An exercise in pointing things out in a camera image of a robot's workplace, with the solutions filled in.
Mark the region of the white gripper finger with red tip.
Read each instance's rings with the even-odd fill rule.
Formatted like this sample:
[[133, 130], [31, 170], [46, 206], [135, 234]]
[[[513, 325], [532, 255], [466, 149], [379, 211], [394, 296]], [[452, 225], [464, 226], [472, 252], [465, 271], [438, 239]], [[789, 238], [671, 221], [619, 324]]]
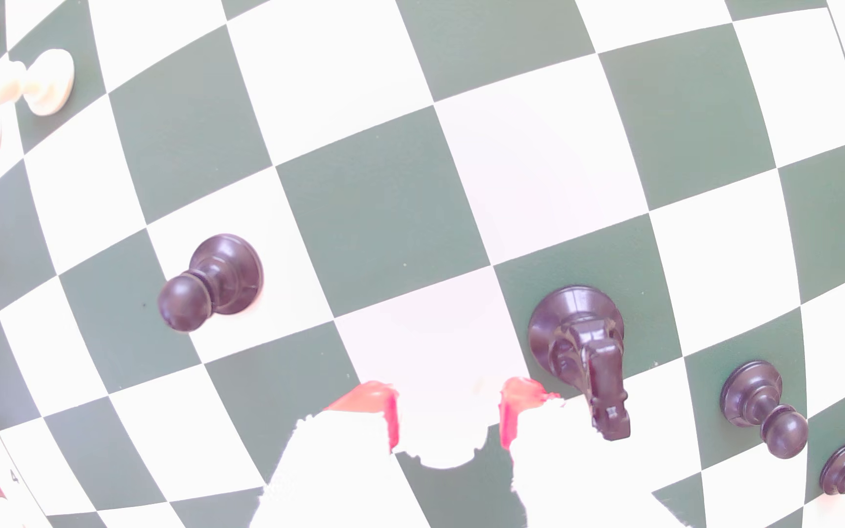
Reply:
[[420, 402], [368, 380], [299, 419], [249, 527], [428, 527], [395, 456]]
[[500, 444], [511, 457], [511, 489], [529, 527], [668, 527], [670, 511], [593, 426], [583, 400], [537, 380], [508, 378], [500, 390]]

